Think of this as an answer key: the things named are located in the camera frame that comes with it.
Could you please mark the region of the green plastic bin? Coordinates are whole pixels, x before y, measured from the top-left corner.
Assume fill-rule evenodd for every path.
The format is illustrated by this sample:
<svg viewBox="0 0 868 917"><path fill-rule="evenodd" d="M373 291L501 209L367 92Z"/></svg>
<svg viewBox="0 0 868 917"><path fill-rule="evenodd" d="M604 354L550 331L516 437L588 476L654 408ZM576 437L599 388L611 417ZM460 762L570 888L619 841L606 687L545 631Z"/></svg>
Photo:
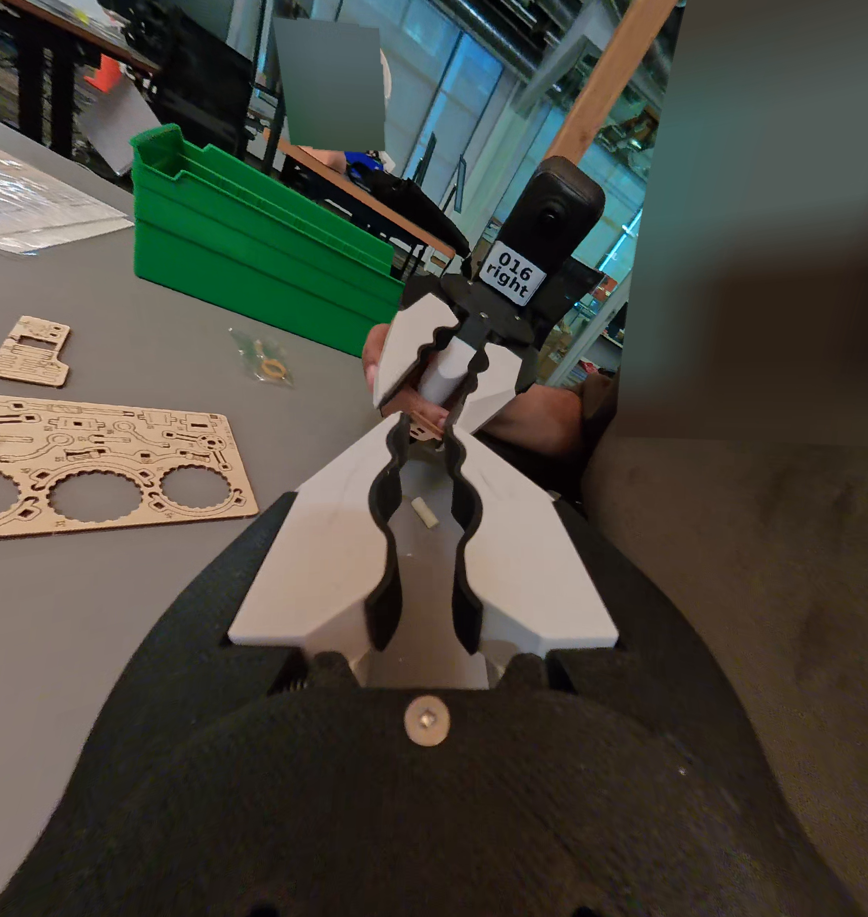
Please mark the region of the green plastic bin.
<svg viewBox="0 0 868 917"><path fill-rule="evenodd" d="M176 125L130 144L140 279L355 357L393 319L387 242Z"/></svg>

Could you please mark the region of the person's right forearm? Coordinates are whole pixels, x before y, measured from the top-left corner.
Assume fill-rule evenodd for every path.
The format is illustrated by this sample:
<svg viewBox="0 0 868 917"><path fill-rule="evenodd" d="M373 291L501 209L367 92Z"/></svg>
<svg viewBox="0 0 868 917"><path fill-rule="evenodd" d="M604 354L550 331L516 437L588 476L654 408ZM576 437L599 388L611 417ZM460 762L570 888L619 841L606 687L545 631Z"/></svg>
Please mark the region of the person's right forearm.
<svg viewBox="0 0 868 917"><path fill-rule="evenodd" d="M595 373L571 388L534 384L476 437L539 487L577 505L589 462L615 417L619 382Z"/></svg>

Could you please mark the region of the black frame workbench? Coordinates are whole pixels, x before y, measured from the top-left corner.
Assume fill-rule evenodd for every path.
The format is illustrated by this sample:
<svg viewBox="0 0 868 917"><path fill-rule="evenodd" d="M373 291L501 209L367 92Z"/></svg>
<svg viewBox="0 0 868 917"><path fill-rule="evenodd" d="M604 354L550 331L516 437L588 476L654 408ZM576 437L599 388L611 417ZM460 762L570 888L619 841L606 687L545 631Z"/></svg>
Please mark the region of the black frame workbench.
<svg viewBox="0 0 868 917"><path fill-rule="evenodd" d="M49 117L50 149L69 160L83 59L110 58L147 77L159 71L130 47L121 18L97 2L0 1L0 31L12 37L16 51L19 132L43 144Z"/></svg>

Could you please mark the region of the small clear plastic bag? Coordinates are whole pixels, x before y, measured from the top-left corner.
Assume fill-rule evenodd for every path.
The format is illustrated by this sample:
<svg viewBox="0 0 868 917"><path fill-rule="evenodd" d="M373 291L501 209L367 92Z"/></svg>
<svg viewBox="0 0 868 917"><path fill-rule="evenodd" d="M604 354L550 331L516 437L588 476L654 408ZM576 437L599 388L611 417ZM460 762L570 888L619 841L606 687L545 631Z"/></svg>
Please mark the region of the small clear plastic bag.
<svg viewBox="0 0 868 917"><path fill-rule="evenodd" d="M261 384L294 387L288 357L277 340L234 327L229 334L249 376Z"/></svg>

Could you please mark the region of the wooden beam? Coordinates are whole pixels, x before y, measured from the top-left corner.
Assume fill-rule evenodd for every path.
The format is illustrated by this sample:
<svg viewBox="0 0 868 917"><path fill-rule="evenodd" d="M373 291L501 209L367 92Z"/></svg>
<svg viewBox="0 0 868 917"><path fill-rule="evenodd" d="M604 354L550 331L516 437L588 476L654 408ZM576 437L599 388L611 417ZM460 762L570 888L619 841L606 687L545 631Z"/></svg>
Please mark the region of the wooden beam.
<svg viewBox="0 0 868 917"><path fill-rule="evenodd" d="M676 5L669 1L630 3L548 147L545 160L561 157L574 166L579 163Z"/></svg>

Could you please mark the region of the instruction sheet in plastic sleeve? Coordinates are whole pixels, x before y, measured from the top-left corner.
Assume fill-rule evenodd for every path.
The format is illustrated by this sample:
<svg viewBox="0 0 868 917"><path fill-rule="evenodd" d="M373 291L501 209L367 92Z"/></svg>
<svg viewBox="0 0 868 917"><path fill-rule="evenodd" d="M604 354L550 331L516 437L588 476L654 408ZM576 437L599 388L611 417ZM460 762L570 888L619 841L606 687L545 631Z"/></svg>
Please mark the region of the instruction sheet in plastic sleeve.
<svg viewBox="0 0 868 917"><path fill-rule="evenodd" d="M32 254L132 226L114 207L0 149L0 251Z"/></svg>

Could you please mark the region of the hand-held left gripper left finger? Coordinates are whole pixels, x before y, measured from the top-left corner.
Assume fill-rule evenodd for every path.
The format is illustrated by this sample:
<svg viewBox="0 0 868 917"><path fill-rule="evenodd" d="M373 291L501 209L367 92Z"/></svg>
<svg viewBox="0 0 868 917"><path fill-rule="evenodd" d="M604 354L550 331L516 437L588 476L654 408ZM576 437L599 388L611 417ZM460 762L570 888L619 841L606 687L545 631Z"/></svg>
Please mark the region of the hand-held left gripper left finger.
<svg viewBox="0 0 868 917"><path fill-rule="evenodd" d="M359 682L402 612L394 533L409 419L392 415L302 483L228 637L341 654Z"/></svg>

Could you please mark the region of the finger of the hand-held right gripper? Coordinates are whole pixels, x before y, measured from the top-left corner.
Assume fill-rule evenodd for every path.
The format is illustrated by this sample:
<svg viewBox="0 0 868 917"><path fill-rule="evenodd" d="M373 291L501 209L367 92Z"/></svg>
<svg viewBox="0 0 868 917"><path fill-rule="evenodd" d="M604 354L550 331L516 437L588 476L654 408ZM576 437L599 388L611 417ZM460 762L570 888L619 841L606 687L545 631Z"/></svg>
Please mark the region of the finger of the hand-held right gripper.
<svg viewBox="0 0 868 917"><path fill-rule="evenodd" d="M424 295L396 313L384 338L372 388L374 408L382 409L403 387L431 350L450 342L460 326L451 305Z"/></svg>
<svg viewBox="0 0 868 917"><path fill-rule="evenodd" d="M435 405L457 396L452 425L473 434L516 397L522 363L521 356L504 345L486 342L474 349L454 337L428 363L417 390Z"/></svg>

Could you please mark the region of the small wooden puzzle piece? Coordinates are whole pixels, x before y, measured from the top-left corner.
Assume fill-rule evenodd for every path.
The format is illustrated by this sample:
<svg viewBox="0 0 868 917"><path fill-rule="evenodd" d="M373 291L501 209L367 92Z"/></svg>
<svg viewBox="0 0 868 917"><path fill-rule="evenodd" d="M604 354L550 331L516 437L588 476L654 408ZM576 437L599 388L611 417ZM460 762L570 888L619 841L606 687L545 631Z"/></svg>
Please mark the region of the small wooden puzzle piece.
<svg viewBox="0 0 868 917"><path fill-rule="evenodd" d="M450 411L421 397L414 389L405 388L379 408L382 417L403 414L409 418L409 433L418 442L439 444Z"/></svg>

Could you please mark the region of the small wooden puzzle sheet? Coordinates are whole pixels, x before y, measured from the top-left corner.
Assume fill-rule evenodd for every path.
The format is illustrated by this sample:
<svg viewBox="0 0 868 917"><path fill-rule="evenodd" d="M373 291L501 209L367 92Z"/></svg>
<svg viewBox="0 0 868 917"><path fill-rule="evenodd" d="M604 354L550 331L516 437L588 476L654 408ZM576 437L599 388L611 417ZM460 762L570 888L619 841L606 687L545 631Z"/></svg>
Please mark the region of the small wooden puzzle sheet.
<svg viewBox="0 0 868 917"><path fill-rule="evenodd" d="M61 388L70 368L60 359L68 325L23 315L0 346L0 380Z"/></svg>

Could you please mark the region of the person's olive shirt torso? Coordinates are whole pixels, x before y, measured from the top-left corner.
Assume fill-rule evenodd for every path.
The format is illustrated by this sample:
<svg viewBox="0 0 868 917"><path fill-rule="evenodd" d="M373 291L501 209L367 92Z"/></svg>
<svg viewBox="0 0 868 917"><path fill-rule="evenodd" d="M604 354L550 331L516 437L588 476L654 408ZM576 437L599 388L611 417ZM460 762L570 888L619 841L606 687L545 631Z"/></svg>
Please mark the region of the person's olive shirt torso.
<svg viewBox="0 0 868 917"><path fill-rule="evenodd" d="M582 487L593 524L703 637L868 914L868 449L611 426Z"/></svg>

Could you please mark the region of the person's right hand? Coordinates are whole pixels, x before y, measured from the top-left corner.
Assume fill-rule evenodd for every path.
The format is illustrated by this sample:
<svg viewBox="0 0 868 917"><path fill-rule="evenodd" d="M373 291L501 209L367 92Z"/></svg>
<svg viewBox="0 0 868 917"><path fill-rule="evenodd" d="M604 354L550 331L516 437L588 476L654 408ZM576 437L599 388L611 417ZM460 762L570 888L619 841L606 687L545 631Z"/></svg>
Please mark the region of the person's right hand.
<svg viewBox="0 0 868 917"><path fill-rule="evenodd" d="M368 391L372 394L382 350L390 330L390 324L378 324L371 328L361 352L361 365Z"/></svg>

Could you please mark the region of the large wooden puzzle sheet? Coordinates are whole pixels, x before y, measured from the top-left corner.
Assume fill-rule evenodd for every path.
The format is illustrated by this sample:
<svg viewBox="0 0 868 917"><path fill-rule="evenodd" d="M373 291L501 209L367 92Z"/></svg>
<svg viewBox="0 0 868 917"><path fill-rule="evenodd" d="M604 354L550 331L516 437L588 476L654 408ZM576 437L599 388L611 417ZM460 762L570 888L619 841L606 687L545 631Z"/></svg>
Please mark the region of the large wooden puzzle sheet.
<svg viewBox="0 0 868 917"><path fill-rule="evenodd" d="M183 469L221 478L226 496L206 507L169 497L165 479ZM138 505L101 521L78 520L53 507L53 491L62 482L89 474L129 481ZM249 519L259 513L228 419L208 412L0 395L0 477L17 491L0 512L0 540Z"/></svg>

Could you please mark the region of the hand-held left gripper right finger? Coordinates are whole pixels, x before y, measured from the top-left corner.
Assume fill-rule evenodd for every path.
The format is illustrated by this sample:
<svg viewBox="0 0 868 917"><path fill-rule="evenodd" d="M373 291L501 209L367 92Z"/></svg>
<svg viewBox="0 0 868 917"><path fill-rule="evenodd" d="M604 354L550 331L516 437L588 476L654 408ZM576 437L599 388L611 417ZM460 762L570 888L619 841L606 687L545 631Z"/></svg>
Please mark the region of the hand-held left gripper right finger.
<svg viewBox="0 0 868 917"><path fill-rule="evenodd" d="M451 513L462 528L452 621L470 654L545 658L555 650L611 649L619 631L555 501L473 434L444 434Z"/></svg>

